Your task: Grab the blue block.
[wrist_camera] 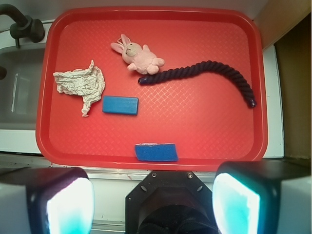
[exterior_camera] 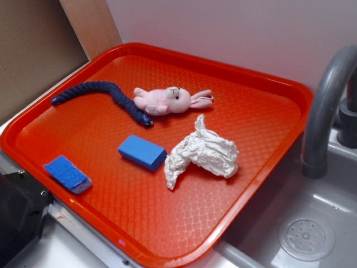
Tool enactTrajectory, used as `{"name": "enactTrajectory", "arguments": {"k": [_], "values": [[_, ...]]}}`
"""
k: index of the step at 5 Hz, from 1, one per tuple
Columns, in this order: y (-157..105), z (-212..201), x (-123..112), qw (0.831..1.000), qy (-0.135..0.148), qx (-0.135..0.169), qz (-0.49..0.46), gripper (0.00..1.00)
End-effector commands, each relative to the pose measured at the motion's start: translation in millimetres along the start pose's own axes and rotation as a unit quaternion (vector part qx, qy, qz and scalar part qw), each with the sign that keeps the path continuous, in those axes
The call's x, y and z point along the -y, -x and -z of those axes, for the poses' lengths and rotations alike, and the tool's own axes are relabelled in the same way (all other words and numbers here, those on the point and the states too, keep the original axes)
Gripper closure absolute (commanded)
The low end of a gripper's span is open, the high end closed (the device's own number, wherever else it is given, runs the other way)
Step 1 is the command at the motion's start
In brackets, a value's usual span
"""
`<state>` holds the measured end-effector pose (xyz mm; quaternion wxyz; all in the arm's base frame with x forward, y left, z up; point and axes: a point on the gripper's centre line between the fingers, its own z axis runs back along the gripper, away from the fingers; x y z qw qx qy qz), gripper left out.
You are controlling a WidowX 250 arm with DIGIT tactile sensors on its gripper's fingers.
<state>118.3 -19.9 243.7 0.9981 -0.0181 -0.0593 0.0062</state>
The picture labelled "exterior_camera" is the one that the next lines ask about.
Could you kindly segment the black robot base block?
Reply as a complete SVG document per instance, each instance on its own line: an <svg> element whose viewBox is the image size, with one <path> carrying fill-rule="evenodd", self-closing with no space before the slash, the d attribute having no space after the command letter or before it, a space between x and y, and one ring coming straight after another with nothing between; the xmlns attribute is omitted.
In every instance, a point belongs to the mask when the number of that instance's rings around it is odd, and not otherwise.
<svg viewBox="0 0 357 268"><path fill-rule="evenodd" d="M1 175L1 267L41 239L51 198L29 173Z"/></svg>

